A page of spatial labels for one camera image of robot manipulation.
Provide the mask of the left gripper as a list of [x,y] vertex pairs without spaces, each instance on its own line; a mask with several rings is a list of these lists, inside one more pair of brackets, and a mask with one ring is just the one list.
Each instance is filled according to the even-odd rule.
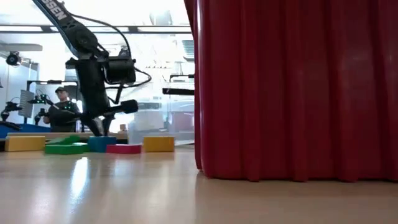
[[95,136],[108,136],[114,116],[108,112],[110,103],[104,85],[103,65],[96,59],[75,61],[75,70],[83,100],[82,123]]

